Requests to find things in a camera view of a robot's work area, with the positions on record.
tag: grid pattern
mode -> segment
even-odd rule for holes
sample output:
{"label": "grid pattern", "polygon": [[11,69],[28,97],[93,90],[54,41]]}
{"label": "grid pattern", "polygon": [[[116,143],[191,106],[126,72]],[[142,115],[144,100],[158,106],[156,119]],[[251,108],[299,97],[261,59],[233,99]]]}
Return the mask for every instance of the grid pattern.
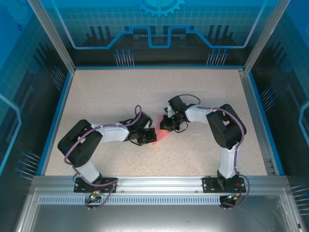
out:
{"label": "grid pattern", "polygon": [[[138,7],[106,7],[106,8],[60,8],[60,14],[69,30],[75,45],[82,46],[87,40],[87,35],[91,35],[90,26],[98,30],[98,26],[103,27],[104,39],[107,39],[108,32],[105,26],[109,27],[111,36],[116,36],[120,31],[128,26],[155,26],[154,37],[165,37],[164,26],[190,25],[199,30],[203,35],[208,35],[211,25],[214,25],[216,32],[219,25],[222,28],[229,25],[227,34],[233,33],[233,40],[237,45],[243,45],[248,34],[260,12],[259,6],[182,6],[174,14],[165,17],[152,17],[145,14]],[[266,7],[261,15],[259,23],[252,35],[250,43],[255,43],[261,33],[273,7]],[[55,27],[58,29],[61,38],[67,36],[62,29],[62,25],[54,9],[47,9]]]}
{"label": "grid pattern", "polygon": [[[39,70],[40,66],[33,58],[36,49],[40,50],[39,43],[51,45],[47,34],[34,15],[0,69],[0,93],[8,100],[13,100],[26,72],[36,73]],[[8,109],[9,106],[0,100],[0,124]]]}
{"label": "grid pattern", "polygon": [[306,96],[309,98],[309,48],[287,13],[282,16],[274,31],[272,41],[268,44],[276,44],[279,41],[287,54],[281,64],[282,70],[294,70]]}

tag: enclosure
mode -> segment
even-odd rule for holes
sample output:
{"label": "enclosure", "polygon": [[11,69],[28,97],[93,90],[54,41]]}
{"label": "enclosure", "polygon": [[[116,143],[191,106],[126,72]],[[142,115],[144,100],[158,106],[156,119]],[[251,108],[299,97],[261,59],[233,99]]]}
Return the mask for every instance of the enclosure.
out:
{"label": "enclosure", "polygon": [[[0,0],[1,231],[307,231],[308,7]],[[220,147],[210,125],[191,122],[156,144],[99,144],[91,160],[118,182],[88,212],[59,141],[81,119],[133,118],[137,104],[158,136],[180,94],[202,107],[230,104],[245,125],[241,207],[219,207],[231,192],[205,191]]]}

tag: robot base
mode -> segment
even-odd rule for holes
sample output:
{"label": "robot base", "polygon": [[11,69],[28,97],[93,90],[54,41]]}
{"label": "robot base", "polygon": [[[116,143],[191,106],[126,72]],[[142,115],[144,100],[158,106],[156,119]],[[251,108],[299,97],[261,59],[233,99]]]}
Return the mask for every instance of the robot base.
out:
{"label": "robot base", "polygon": [[[117,180],[117,178],[101,178],[99,183],[96,183],[98,185],[102,185],[105,183],[109,183],[111,181]],[[109,193],[112,190],[113,185],[108,185],[101,189],[101,193]],[[89,184],[87,184],[83,179],[80,177],[76,179],[75,186],[74,186],[74,192],[82,192],[82,193],[92,193],[95,190],[100,189],[100,187],[94,187]]]}
{"label": "robot base", "polygon": [[221,193],[221,192],[228,192],[228,193],[239,193],[239,188],[236,184],[241,185],[241,192],[246,192],[245,182],[243,178],[240,178],[238,175],[235,178],[232,178],[228,182],[228,185],[223,190],[221,186],[218,184],[218,177],[210,177],[206,176],[202,178],[202,185],[203,185],[203,192],[204,193]]}

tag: blue printed backdrop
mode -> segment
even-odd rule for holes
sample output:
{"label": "blue printed backdrop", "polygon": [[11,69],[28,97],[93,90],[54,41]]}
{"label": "blue printed backdrop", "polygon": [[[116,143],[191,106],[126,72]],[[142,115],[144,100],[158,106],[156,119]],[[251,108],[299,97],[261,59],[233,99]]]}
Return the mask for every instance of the blue printed backdrop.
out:
{"label": "blue printed backdrop", "polygon": [[116,65],[117,49],[148,65],[205,65],[216,49],[225,64],[242,65],[277,0],[42,2],[77,65]]}
{"label": "blue printed backdrop", "polygon": [[0,0],[0,31],[0,227],[14,231],[68,70],[26,0]]}
{"label": "blue printed backdrop", "polygon": [[[309,2],[291,1],[253,67],[265,116],[292,186],[309,185],[308,27]],[[304,217],[308,226],[309,218]]]}

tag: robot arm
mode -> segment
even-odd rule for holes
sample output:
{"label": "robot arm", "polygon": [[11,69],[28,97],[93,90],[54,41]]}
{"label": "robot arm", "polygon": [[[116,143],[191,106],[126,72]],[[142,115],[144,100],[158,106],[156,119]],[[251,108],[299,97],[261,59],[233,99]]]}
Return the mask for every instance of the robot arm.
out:
{"label": "robot arm", "polygon": [[165,109],[167,115],[163,116],[160,123],[160,129],[166,131],[176,131],[184,122],[200,122],[209,124],[212,134],[221,147],[221,163],[218,170],[218,184],[222,190],[227,190],[229,186],[234,185],[234,179],[237,178],[237,162],[235,162],[236,146],[241,141],[242,133],[234,119],[228,114],[220,111],[227,111],[232,114],[242,125],[244,134],[246,128],[238,118],[237,114],[229,104],[220,108],[199,107],[194,104],[186,105],[179,96],[169,100],[168,107]]}
{"label": "robot arm", "polygon": [[[150,128],[152,125],[151,118],[141,113],[138,120],[130,125],[130,122],[138,118],[121,121],[115,125],[105,125],[87,135],[70,153],[68,160],[75,169],[90,183],[101,184],[102,176],[92,163],[91,156],[99,143],[111,141],[131,141],[136,145],[143,145],[156,141],[155,129]],[[89,130],[97,127],[87,120],[80,120],[58,143],[58,149],[63,155],[74,146],[78,139]]]}

